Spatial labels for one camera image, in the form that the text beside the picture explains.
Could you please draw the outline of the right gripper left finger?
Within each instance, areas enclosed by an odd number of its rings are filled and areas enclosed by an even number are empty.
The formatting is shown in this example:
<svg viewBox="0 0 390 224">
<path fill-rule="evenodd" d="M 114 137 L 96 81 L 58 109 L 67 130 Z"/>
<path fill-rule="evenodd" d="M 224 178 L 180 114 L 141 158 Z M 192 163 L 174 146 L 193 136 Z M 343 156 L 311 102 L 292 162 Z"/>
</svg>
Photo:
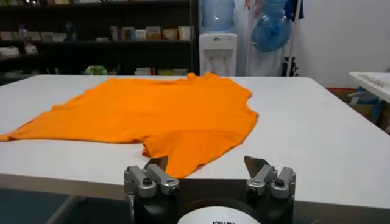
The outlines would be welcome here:
<svg viewBox="0 0 390 224">
<path fill-rule="evenodd" d="M 168 157 L 150 159 L 141 169 L 128 166 L 124 171 L 124 193 L 141 198 L 152 198 L 157 192 L 167 196 L 176 196 L 180 192 L 179 180 L 168 175 L 165 170 Z"/>
</svg>

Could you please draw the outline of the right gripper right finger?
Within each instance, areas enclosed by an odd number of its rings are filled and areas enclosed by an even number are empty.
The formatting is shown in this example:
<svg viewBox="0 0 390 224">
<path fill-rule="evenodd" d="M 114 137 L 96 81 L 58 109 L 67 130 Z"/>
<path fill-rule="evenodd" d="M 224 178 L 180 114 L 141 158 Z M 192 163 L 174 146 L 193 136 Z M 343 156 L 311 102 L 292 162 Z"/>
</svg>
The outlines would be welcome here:
<svg viewBox="0 0 390 224">
<path fill-rule="evenodd" d="M 286 200 L 295 196 L 296 173 L 290 167 L 280 172 L 265 159 L 244 157 L 250 178 L 246 181 L 246 192 L 251 198 L 263 196 L 269 191 L 272 198 Z"/>
</svg>

